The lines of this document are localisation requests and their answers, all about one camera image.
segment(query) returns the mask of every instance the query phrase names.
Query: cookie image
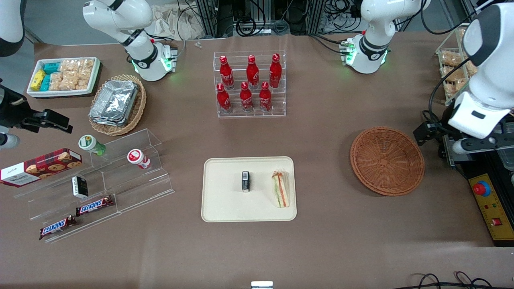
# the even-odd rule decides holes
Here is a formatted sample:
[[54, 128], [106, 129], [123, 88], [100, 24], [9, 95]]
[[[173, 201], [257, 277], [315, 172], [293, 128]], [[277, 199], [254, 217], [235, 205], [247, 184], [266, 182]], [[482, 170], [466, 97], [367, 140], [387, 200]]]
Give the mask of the cookie image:
[[82, 162], [81, 162], [81, 161], [74, 161], [74, 162], [70, 162], [70, 163], [68, 164], [68, 167], [69, 167], [69, 168], [75, 168], [75, 167], [80, 166], [81, 164], [82, 164]]
[[60, 171], [60, 170], [63, 170], [64, 168], [66, 168], [66, 167], [64, 165], [61, 165], [61, 164], [56, 164], [56, 165], [48, 166], [48, 169], [50, 171]]
[[53, 174], [42, 174], [39, 176], [40, 179], [48, 178], [49, 176], [52, 176]]
[[69, 162], [71, 160], [71, 156], [69, 155], [69, 153], [64, 152], [57, 157], [57, 160], [60, 160], [62, 162]]
[[25, 170], [29, 174], [39, 174], [39, 170], [35, 167], [35, 165], [30, 165]]

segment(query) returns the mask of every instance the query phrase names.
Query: yellow control panel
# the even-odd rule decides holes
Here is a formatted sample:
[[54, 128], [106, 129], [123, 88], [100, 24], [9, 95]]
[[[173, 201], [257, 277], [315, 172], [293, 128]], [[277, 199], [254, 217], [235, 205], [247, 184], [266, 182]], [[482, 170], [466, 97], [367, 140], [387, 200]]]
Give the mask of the yellow control panel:
[[469, 179], [476, 202], [493, 240], [514, 240], [514, 231], [488, 174]]

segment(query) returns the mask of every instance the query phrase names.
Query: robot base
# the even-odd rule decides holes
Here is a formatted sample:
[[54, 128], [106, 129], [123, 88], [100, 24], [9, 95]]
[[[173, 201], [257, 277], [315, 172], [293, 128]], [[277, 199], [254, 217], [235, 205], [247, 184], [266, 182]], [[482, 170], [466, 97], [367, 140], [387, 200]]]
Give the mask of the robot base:
[[146, 81], [157, 81], [163, 78], [173, 69], [170, 47], [159, 42], [155, 42], [154, 45], [157, 47], [157, 58], [150, 64], [148, 68], [140, 68], [134, 63], [134, 61], [132, 61], [136, 72], [139, 73], [141, 78]]
[[377, 54], [376, 60], [369, 60], [368, 56], [362, 52], [359, 46], [360, 39], [363, 37], [359, 34], [353, 38], [348, 38], [339, 45], [341, 60], [343, 64], [351, 66], [355, 71], [362, 74], [371, 74], [379, 69], [386, 61], [387, 51], [380, 56]]

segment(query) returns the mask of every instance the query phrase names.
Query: yellow snack package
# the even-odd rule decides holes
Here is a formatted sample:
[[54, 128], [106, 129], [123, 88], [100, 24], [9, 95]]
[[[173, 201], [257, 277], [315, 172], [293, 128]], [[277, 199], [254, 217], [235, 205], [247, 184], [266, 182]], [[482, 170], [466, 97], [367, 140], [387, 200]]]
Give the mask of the yellow snack package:
[[39, 69], [38, 72], [35, 73], [32, 81], [30, 82], [30, 88], [33, 91], [38, 92], [39, 89], [41, 88], [41, 83], [43, 83], [43, 79], [45, 79], [45, 76], [46, 76], [46, 73], [42, 69]]

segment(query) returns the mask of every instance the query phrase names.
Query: red button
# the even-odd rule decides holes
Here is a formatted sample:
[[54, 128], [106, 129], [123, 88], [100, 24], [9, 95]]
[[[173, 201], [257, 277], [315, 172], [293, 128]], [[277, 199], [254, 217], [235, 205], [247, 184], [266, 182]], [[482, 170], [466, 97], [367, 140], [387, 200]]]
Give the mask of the red button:
[[501, 226], [502, 221], [500, 221], [500, 218], [494, 218], [494, 219], [492, 219], [492, 225], [493, 226]]
[[486, 191], [487, 190], [486, 190], [485, 186], [480, 183], [476, 183], [473, 186], [473, 192], [475, 192], [475, 194], [477, 194], [477, 195], [483, 195], [483, 194], [485, 194]]

